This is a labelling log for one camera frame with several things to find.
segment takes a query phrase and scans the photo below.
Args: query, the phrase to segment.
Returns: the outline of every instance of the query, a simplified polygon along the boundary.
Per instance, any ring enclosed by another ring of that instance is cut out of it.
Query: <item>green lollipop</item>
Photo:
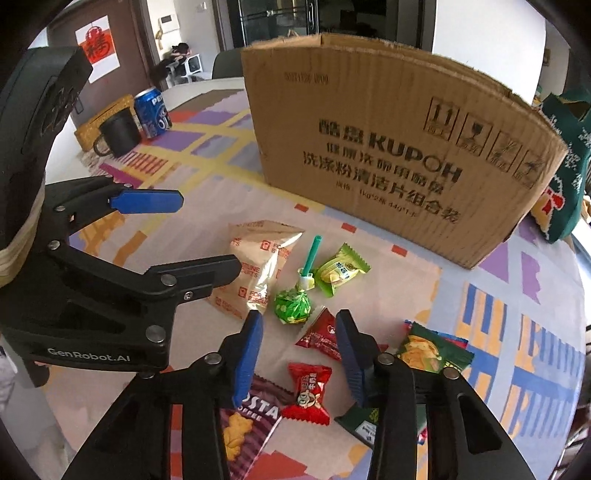
[[[321,241],[320,235],[314,237],[306,264],[299,271],[300,279],[297,285],[289,290],[282,290],[275,296],[275,314],[283,323],[302,323],[310,316],[312,307],[306,290],[314,288],[314,277],[310,275],[310,270]]]

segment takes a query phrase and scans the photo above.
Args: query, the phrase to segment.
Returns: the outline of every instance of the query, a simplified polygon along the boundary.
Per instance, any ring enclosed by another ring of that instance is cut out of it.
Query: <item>green bag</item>
[[[584,180],[591,155],[591,95],[583,90],[550,94],[543,114],[568,145],[560,167],[531,214],[551,244],[570,235],[580,217]]]

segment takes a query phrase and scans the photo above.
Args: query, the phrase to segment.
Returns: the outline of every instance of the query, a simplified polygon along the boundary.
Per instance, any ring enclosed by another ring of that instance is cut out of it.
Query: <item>biscuit packet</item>
[[[371,267],[348,244],[314,271],[314,282],[327,297],[333,297],[338,287],[353,280],[358,274],[367,273]]]
[[[271,220],[230,227],[229,254],[242,263],[242,271],[229,285],[214,288],[208,301],[241,320],[250,310],[265,313],[269,291],[304,231]]]
[[[231,480],[246,478],[282,418],[293,393],[258,375],[236,410],[221,409],[223,440]]]

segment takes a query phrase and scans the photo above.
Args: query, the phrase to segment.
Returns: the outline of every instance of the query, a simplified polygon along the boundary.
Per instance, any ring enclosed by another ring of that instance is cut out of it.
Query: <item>potato chip packet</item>
[[[398,356],[410,367],[439,373],[444,367],[454,367],[463,371],[472,363],[474,354],[465,350],[468,343],[466,339],[434,332],[420,323],[408,320],[405,321],[404,329],[408,335],[398,349]],[[423,345],[423,342],[429,342],[431,345]],[[335,421],[368,447],[373,448],[378,425],[377,408],[361,408],[355,404],[344,415],[335,417]],[[426,427],[425,405],[417,405],[417,443],[421,445],[427,438]]]
[[[463,371],[472,363],[474,354],[414,322],[397,357],[411,368],[439,373],[444,367]]]

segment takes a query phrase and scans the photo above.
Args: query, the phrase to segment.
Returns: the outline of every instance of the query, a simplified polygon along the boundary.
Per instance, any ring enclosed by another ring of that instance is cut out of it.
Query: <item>green candy wrapper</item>
[[[275,297],[275,314],[283,323],[302,323],[310,316],[312,307],[305,291],[284,290]]]

